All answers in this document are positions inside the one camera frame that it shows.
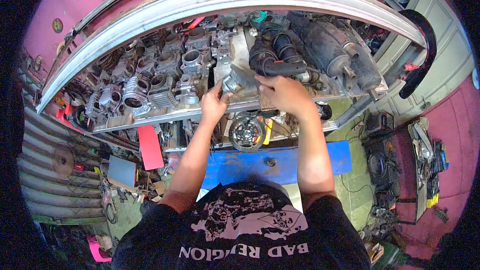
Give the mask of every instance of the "bolt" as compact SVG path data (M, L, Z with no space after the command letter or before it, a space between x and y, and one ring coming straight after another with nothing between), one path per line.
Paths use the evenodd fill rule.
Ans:
M277 164L276 159L268 158L268 159L265 160L265 165L267 165L269 167L274 167L276 164Z

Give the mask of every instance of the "hand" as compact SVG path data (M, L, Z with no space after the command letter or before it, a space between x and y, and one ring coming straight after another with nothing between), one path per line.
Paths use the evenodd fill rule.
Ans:
M290 113L300 121L318 115L314 101L300 81L283 76L255 75L255 78L262 83L260 93L280 111Z
M204 94L201 98L201 121L210 127L215 127L220 118L227 110L227 102L232 93L224 93L219 99L219 92L222 88L223 79L219 79L210 92Z

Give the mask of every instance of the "corrugated metal sheet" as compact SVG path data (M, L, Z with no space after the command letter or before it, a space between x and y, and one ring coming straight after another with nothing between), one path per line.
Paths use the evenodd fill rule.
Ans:
M100 177L90 171L73 171L63 178L52 170L55 148L68 149L75 160L98 165L101 158L92 152L100 141L80 135L33 108L24 108L25 127L18 169L22 193L33 218L55 224L92 224L105 221Z

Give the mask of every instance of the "person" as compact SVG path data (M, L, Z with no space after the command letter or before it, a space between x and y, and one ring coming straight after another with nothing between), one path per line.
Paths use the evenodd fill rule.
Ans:
M215 125L231 93L221 81L201 100L202 117L168 190L127 232L113 269L369 269L357 231L335 194L315 103L299 81L255 76L260 92L297 117L297 182L304 214L267 183L219 184L198 202Z

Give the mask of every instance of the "round sticker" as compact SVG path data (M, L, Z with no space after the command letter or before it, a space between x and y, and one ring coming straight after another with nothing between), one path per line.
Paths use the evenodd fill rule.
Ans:
M53 20L52 22L52 27L53 27L53 31L55 31L56 33L61 33L63 31L63 23L62 23L62 20L56 18L55 20Z

